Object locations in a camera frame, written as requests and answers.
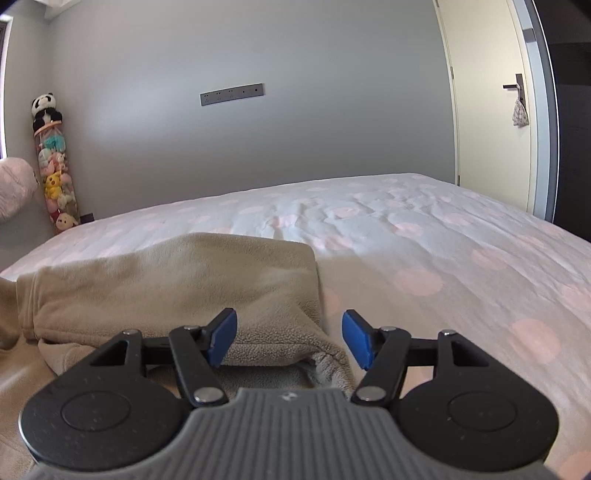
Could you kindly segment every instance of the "bed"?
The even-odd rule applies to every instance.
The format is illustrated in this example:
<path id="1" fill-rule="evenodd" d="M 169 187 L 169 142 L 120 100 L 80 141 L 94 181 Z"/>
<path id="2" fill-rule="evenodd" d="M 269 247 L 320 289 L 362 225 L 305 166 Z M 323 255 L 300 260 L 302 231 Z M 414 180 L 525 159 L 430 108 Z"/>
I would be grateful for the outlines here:
<path id="1" fill-rule="evenodd" d="M 452 328 L 547 395 L 561 429 L 548 465 L 591 470 L 591 244 L 513 207 L 417 174 L 318 180 L 118 215 L 67 231 L 2 272 L 131 252 L 189 232 L 304 242 L 324 329 L 354 308 L 415 337 Z M 361 378 L 362 372 L 357 369 Z M 410 369 L 405 389 L 428 379 Z"/>

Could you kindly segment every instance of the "yellow plush toy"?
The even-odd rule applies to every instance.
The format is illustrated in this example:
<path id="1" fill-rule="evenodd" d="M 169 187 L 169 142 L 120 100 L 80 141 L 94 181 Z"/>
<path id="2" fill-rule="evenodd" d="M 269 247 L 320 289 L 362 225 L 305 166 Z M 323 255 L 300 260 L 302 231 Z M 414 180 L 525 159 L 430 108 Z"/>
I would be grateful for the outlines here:
<path id="1" fill-rule="evenodd" d="M 57 171 L 49 175 L 45 181 L 45 198 L 57 200 L 63 192 L 61 191 L 61 172 Z"/>

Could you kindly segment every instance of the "electrical socket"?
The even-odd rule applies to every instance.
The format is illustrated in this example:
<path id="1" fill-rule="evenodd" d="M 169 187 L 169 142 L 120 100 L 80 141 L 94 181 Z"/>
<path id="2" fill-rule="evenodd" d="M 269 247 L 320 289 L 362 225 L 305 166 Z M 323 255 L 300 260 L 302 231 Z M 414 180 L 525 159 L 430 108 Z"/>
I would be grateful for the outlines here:
<path id="1" fill-rule="evenodd" d="M 201 106 L 240 100 L 242 98 L 260 97 L 263 95 L 265 95 L 265 90 L 262 83 L 227 88 L 225 90 L 214 90 L 213 92 L 201 94 Z"/>

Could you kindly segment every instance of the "white bed sheet with pink dots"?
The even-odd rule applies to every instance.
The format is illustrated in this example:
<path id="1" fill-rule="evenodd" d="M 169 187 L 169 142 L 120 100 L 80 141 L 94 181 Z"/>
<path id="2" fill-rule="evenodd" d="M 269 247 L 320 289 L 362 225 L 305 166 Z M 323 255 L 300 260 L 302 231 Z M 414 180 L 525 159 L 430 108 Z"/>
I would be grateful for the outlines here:
<path id="1" fill-rule="evenodd" d="M 1 275 L 110 257 L 189 232 L 304 242 L 317 256 L 324 328 L 356 309 L 416 337 L 452 328 L 551 398 L 548 464 L 591 470 L 591 244 L 474 192 L 416 174 L 311 181 L 151 207 L 49 240 Z M 407 388 L 426 380 L 411 369 Z"/>

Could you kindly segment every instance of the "brown blanket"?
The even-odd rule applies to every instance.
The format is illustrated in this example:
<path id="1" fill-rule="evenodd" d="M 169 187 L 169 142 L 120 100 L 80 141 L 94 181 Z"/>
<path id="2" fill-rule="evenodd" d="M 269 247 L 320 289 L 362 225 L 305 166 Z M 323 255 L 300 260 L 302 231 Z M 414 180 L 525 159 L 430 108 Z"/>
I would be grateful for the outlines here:
<path id="1" fill-rule="evenodd" d="M 28 468 L 18 412 L 54 372 L 126 328 L 164 336 L 180 325 L 205 325 L 228 306 L 238 313 L 225 359 L 235 367 L 219 372 L 229 391 L 351 390 L 347 356 L 319 326 L 316 262 L 307 245 L 196 233 L 120 257 L 42 268 L 16 284 L 0 278 L 0 478 Z M 287 367 L 294 364 L 303 368 Z"/>

